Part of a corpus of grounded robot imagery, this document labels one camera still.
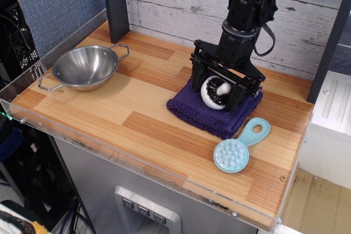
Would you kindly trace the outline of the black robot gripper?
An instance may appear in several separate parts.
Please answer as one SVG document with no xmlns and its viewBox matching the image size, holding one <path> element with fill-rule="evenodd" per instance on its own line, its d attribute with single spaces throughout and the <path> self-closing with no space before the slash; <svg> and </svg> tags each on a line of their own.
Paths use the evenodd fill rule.
<svg viewBox="0 0 351 234">
<path fill-rule="evenodd" d="M 204 81 L 211 73 L 215 73 L 235 83 L 225 107 L 226 112 L 233 112 L 247 97 L 255 98 L 265 80 L 250 59 L 259 32 L 260 30 L 252 30 L 230 33 L 224 30 L 217 45 L 196 40 L 195 50 L 191 54 L 193 91 L 200 92 Z"/>
</svg>

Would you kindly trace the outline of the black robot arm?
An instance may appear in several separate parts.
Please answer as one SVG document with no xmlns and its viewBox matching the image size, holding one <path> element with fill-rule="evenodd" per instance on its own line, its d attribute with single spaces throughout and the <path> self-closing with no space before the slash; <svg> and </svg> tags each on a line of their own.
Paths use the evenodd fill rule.
<svg viewBox="0 0 351 234">
<path fill-rule="evenodd" d="M 275 38 L 267 23 L 274 19 L 277 9 L 276 0 L 229 0 L 219 43 L 194 42 L 191 86 L 209 108 L 231 112 L 247 97 L 260 93 L 265 76 L 250 57 L 272 51 L 259 53 L 256 42 L 261 30 Z"/>
</svg>

